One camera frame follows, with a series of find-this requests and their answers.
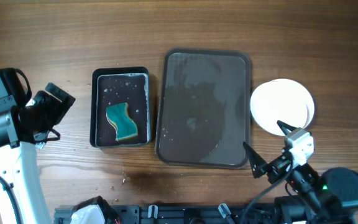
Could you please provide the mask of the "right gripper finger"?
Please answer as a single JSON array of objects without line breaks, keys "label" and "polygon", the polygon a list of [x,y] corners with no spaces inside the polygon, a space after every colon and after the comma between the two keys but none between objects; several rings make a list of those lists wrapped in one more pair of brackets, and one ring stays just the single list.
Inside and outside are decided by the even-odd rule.
[{"label": "right gripper finger", "polygon": [[253,177],[258,179],[259,177],[265,175],[268,170],[268,164],[266,161],[246,142],[243,142],[243,147],[249,159]]},{"label": "right gripper finger", "polygon": [[291,126],[291,125],[289,125],[283,121],[280,121],[280,120],[277,121],[277,125],[281,129],[281,131],[283,132],[283,134],[285,136],[296,129],[296,127]]}]

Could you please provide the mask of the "white plate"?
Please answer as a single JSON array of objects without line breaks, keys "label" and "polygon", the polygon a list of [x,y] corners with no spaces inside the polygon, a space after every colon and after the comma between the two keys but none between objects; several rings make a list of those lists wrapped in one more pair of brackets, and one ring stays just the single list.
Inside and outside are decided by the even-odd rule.
[{"label": "white plate", "polygon": [[313,120],[315,105],[312,94],[302,84],[279,78],[259,85],[250,98],[254,121],[266,132],[282,136],[277,121],[306,128]]}]

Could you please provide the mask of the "green yellow sponge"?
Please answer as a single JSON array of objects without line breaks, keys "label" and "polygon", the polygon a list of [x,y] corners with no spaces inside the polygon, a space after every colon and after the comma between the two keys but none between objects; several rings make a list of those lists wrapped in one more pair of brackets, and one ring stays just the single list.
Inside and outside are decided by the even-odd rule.
[{"label": "green yellow sponge", "polygon": [[106,118],[116,131],[116,141],[123,141],[138,135],[138,128],[128,113],[129,104],[119,103],[106,108]]}]

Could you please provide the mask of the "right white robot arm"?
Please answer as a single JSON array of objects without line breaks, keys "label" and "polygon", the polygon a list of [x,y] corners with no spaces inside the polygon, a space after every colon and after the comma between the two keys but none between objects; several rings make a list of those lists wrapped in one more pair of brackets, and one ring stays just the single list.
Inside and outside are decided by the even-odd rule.
[{"label": "right white robot arm", "polygon": [[266,162],[251,146],[243,143],[253,177],[258,179],[266,175],[270,187],[248,204],[241,215],[241,223],[246,221],[256,202],[283,182],[296,192],[296,195],[289,194],[289,198],[300,202],[309,212],[307,223],[355,223],[358,173],[345,167],[334,167],[319,175],[308,164],[314,153],[312,134],[280,120],[277,125],[285,136],[282,154],[275,160]]}]

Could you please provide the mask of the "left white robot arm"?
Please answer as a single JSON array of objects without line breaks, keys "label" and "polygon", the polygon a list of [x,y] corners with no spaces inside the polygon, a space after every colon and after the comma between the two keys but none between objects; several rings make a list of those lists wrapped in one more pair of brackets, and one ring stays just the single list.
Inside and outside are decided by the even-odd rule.
[{"label": "left white robot arm", "polygon": [[0,100],[0,214],[3,223],[51,223],[37,150],[60,139],[54,127],[75,98],[53,83],[19,107]]}]

